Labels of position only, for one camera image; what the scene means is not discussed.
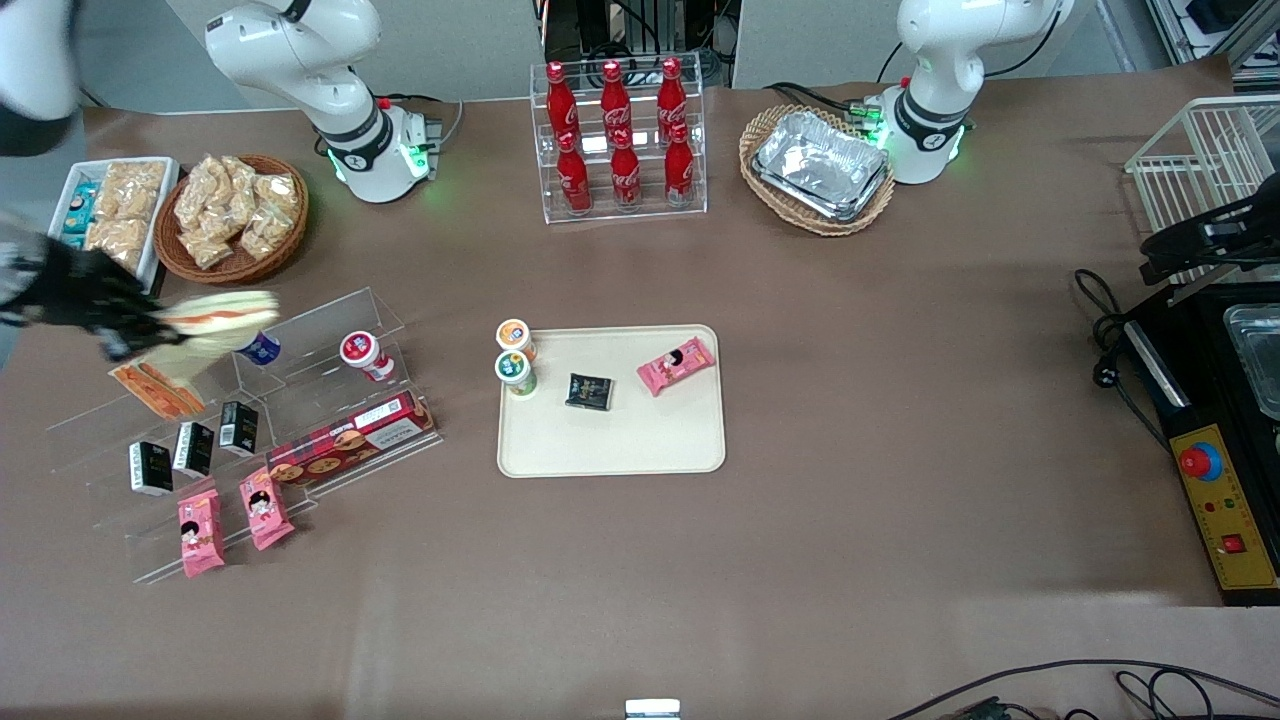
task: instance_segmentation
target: black box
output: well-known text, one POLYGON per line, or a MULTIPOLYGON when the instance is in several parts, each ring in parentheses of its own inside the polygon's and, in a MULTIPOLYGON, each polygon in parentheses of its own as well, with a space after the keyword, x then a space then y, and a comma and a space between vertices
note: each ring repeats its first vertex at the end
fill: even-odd
POLYGON ((173 469, 188 478, 204 478, 214 462, 214 430, 200 423, 178 425, 173 446, 173 469))
POLYGON ((613 397, 613 380, 570 374, 568 398, 564 400, 564 405, 586 407, 588 410, 608 410, 611 397, 613 397))
POLYGON ((150 442, 140 441, 131 445, 129 488, 142 495, 169 495, 173 492, 169 451, 150 442))
POLYGON ((218 447, 241 457, 251 457, 257 448, 257 411, 234 400, 224 404, 218 447))

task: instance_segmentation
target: white tray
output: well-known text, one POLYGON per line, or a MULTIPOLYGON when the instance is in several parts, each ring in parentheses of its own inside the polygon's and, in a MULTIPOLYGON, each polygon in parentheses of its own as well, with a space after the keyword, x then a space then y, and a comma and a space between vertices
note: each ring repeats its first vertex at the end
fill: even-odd
POLYGON ((106 177, 106 167, 115 161, 164 163, 164 178, 160 179, 160 192, 156 193, 156 206, 151 210, 151 223, 147 225, 147 240, 146 245, 142 246, 142 258, 138 259, 138 272, 134 273, 134 277, 138 278, 140 283, 142 283, 142 292, 150 293, 151 284, 155 283, 156 279, 156 270, 160 266, 160 258, 155 251, 156 215, 160 214, 160 206, 164 205, 165 197, 168 197, 169 192, 172 192, 174 186, 178 184, 178 161, 173 158, 113 158, 111 160, 86 160, 83 163, 76 163, 67 173, 67 182, 63 184, 63 196, 58 200, 58 209, 54 210, 54 217, 49 223, 49 237, 52 237, 54 240, 61 238, 63 223, 67 222, 67 209, 70 206, 76 186, 86 181, 102 182, 102 178, 106 177))
POLYGON ((534 331, 538 389, 502 393, 498 469, 509 478, 710 473, 724 462, 719 343, 707 325, 534 331), (716 365, 653 397, 636 368, 699 337, 716 365), (568 375, 613 380, 607 413, 568 407, 568 375))

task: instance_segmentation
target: white wire basket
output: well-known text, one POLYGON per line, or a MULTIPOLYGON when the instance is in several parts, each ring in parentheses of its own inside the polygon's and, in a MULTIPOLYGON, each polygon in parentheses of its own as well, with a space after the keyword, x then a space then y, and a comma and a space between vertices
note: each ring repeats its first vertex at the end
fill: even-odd
MULTIPOLYGON (((1280 156, 1280 95, 1192 100, 1125 163, 1149 232, 1253 195, 1280 156)), ((1170 278, 1187 284, 1213 266, 1170 278)), ((1219 282, 1280 279, 1280 268, 1231 273, 1219 282)))

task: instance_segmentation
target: yellow control panel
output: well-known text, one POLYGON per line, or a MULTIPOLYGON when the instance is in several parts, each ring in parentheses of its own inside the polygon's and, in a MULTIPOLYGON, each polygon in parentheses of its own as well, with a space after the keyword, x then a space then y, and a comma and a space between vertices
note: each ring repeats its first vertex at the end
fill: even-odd
POLYGON ((1228 591, 1275 588, 1276 573, 1240 492, 1217 425, 1169 441, 1219 585, 1228 591))

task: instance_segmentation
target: wicker basket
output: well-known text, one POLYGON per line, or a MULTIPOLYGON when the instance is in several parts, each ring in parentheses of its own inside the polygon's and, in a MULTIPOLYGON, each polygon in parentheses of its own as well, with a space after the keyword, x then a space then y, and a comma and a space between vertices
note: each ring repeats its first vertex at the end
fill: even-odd
POLYGON ((251 283, 279 270, 285 260, 297 251, 302 241, 302 234, 307 229, 307 209, 310 206, 307 186, 302 182, 302 176, 293 169, 293 165, 275 158, 268 158, 266 155, 241 155, 239 159, 259 174, 287 174, 293 178, 293 187, 298 191, 300 202, 298 218, 293 223, 293 229, 289 231, 289 234, 284 236, 284 240, 270 255, 261 260, 256 260, 252 255, 242 250, 238 242, 239 237, 237 236, 232 238, 233 252, 230 256, 207 270, 201 270, 196 265, 196 261, 191 259, 187 249, 178 241, 182 227, 178 225, 178 218, 173 214, 173 206, 178 202, 178 196, 182 195, 183 188, 187 187, 187 178, 182 178, 160 208, 155 228, 156 254, 160 256, 164 266, 169 268, 170 273, 191 282, 205 284, 251 283))
POLYGON ((800 202, 795 197, 791 197, 786 192, 782 192, 781 190, 764 182, 755 174, 754 170, 751 170, 751 156, 755 155, 755 151, 759 150, 760 146, 764 145, 764 141, 768 140, 769 135, 773 133, 773 128, 778 127, 778 120, 788 113, 796 113, 800 110, 815 113, 836 129, 847 133, 854 132, 852 126, 826 110, 805 108, 804 105, 778 105, 777 108, 771 108, 748 123, 746 129, 742 131, 742 137, 737 141, 737 158, 742 178, 765 205, 777 213, 780 218, 792 225, 826 237, 854 234, 855 232, 872 224, 872 220, 874 220, 876 217, 884 210, 884 206, 888 205, 890 197, 893 196, 892 173, 884 179, 883 183, 881 183, 879 190, 876 191, 876 195, 870 199, 867 206, 863 208, 863 211, 854 219, 854 222, 837 223, 822 217, 813 208, 809 208, 804 202, 800 202))

